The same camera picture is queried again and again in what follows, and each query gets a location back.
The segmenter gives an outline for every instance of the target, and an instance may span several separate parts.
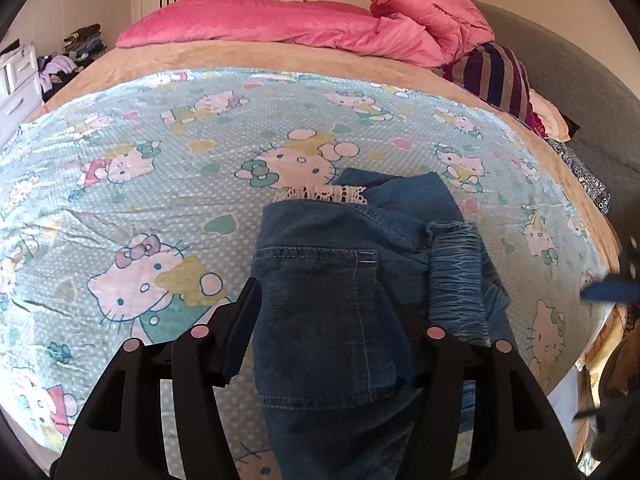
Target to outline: light blue bedsheet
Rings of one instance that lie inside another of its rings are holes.
[[[327,184],[348,166],[441,175],[478,224],[520,352],[550,391],[603,323],[578,291],[605,269],[517,134],[491,113],[406,89],[220,68],[70,102],[2,150],[0,404],[62,450],[126,338],[175,338],[236,298],[276,189]],[[242,469],[269,447],[250,353],[216,397]]]

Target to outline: cabinet door handle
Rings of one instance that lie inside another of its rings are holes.
[[[24,98],[21,98],[18,101],[18,104],[15,105],[13,108],[11,108],[11,110],[9,110],[6,114],[7,115],[11,115],[12,113],[14,113],[18,108],[20,108],[20,106],[22,106],[22,103],[24,102]]]

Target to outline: denim fabric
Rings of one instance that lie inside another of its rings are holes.
[[[419,390],[399,384],[376,315],[379,282],[462,340],[514,344],[509,300],[476,228],[437,174],[345,170],[367,205],[264,209],[255,381],[284,480],[394,478]],[[461,429],[473,418],[465,385]]]

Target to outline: drawer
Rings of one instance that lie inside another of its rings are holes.
[[[0,146],[9,140],[17,127],[42,104],[42,90],[37,74],[31,75],[0,106]]]
[[[9,80],[6,78],[6,67],[0,68],[0,105],[2,101],[9,96]]]
[[[33,45],[18,50],[6,64],[9,90],[15,92],[28,78],[38,71],[38,59]]]

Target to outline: striped pillow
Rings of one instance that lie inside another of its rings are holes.
[[[546,137],[529,101],[527,71],[510,48],[483,43],[436,73]]]

